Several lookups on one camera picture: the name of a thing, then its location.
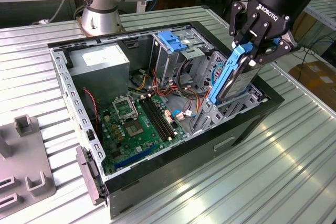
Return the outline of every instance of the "expansion slot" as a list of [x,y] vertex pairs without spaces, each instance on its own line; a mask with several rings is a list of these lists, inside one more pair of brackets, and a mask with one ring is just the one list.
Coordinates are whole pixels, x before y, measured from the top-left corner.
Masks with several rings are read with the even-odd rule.
[[175,135],[158,108],[150,100],[141,100],[140,105],[163,141],[171,140]]
[[121,161],[117,164],[114,165],[114,169],[118,169],[120,167],[125,167],[135,161],[137,161],[138,159],[141,159],[143,157],[146,157],[147,155],[149,155],[152,152],[152,149],[155,148],[155,145],[152,145],[151,147],[149,147],[147,150],[144,150],[140,153],[135,154],[132,157],[129,157],[127,159],[125,159],[124,161]]

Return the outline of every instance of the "ram slot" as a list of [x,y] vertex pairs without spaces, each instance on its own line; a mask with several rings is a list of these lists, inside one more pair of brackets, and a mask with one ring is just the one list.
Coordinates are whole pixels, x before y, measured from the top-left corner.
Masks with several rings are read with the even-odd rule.
[[163,141],[167,141],[169,137],[174,137],[174,132],[151,100],[141,101],[140,105]]

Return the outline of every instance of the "cardboard box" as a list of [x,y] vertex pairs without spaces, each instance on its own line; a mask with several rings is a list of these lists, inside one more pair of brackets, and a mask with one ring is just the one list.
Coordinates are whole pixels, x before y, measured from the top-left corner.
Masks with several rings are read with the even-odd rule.
[[[295,79],[300,75],[301,64],[289,71]],[[306,88],[336,111],[336,74],[322,61],[303,64],[299,79]]]

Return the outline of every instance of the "metal bracket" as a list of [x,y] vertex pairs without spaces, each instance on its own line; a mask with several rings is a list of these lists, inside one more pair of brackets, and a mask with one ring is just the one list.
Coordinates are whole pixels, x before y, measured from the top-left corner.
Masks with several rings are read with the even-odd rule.
[[85,185],[88,188],[92,203],[96,206],[106,201],[106,190],[103,185],[99,185],[99,172],[92,157],[90,158],[90,153],[81,146],[76,148],[76,152],[76,159],[80,171],[82,172]]

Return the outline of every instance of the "yellow wire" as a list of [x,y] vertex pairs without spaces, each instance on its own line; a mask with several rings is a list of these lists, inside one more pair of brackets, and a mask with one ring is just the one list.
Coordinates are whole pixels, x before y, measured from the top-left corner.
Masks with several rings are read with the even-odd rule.
[[143,76],[142,84],[140,85],[140,87],[136,88],[136,90],[142,90],[143,87],[145,87],[145,84],[146,84],[146,77],[147,77],[147,74],[145,74],[145,75]]
[[191,92],[193,92],[196,96],[196,113],[198,113],[198,110],[199,110],[199,101],[198,101],[198,95],[196,94],[196,92],[194,92],[193,90],[189,89]]

